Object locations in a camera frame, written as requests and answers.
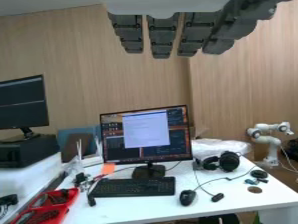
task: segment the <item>computer mouse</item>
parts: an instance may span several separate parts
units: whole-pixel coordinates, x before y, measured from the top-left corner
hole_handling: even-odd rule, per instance
[[[179,194],[179,203],[183,206],[189,206],[197,197],[197,192],[193,190],[183,190]]]

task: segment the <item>screen display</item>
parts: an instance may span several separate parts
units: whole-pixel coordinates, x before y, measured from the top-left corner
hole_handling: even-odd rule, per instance
[[[186,106],[102,114],[101,135],[105,162],[191,159]]]
[[[0,82],[0,129],[48,124],[42,75]]]

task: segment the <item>paper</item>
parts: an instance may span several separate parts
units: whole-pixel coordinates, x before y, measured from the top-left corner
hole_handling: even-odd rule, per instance
[[[101,174],[108,175],[112,174],[114,172],[114,163],[105,163],[104,167],[101,169]]]
[[[122,122],[125,149],[170,145],[166,110],[126,114]]]

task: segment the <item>robotic arm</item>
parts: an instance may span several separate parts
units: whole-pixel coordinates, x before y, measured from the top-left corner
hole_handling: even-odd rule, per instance
[[[263,133],[271,131],[279,131],[285,135],[294,135],[294,132],[290,129],[290,123],[282,122],[281,124],[255,124],[254,128],[247,129],[247,134],[251,137],[251,141],[259,144],[269,144],[269,154],[263,159],[263,162],[269,166],[278,166],[278,155],[277,151],[281,147],[281,140],[273,136],[262,136]]]

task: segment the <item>monitor bezel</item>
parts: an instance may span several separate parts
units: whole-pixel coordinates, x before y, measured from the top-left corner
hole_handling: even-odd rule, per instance
[[[8,83],[13,83],[13,82],[20,82],[20,81],[25,81],[25,80],[30,80],[30,79],[37,79],[41,78],[42,81],[42,90],[44,90],[44,104],[45,104],[45,111],[46,111],[46,121],[42,122],[42,124],[40,123],[29,125],[29,126],[24,126],[24,125],[16,125],[16,126],[7,126],[7,127],[1,127],[0,125],[0,130],[11,130],[11,129],[20,129],[20,128],[32,128],[32,127],[45,127],[49,126],[49,111],[48,111],[48,102],[46,102],[46,92],[45,92],[45,81],[44,81],[44,75],[33,75],[33,76],[28,76],[24,78],[19,78],[19,79],[12,79],[12,80],[7,80],[7,81],[1,81],[0,84],[8,84]]]
[[[173,158],[173,159],[161,159],[161,160],[138,160],[138,161],[129,161],[129,162],[113,162],[117,165],[124,165],[124,164],[148,164],[148,163],[160,163],[160,162],[174,162],[174,161],[185,161],[185,160],[193,160],[193,148],[191,148],[191,138],[190,138],[190,126],[189,126],[189,110],[187,110],[187,105],[177,105],[177,106],[168,106],[168,107],[157,107],[157,108],[146,108],[146,109],[138,109],[138,110],[132,110],[132,111],[121,111],[121,112],[113,112],[113,113],[104,113],[100,114],[100,132],[101,132],[101,141],[102,141],[102,159],[104,163],[112,163],[108,162],[105,159],[105,150],[104,150],[104,133],[102,133],[102,116],[106,115],[113,115],[113,114],[122,114],[122,113],[136,113],[136,112],[145,112],[150,110],[162,110],[162,109],[171,109],[177,107],[185,107],[186,109],[186,119],[187,119],[187,130],[189,130],[189,147],[190,147],[190,154],[189,157],[185,158]]]

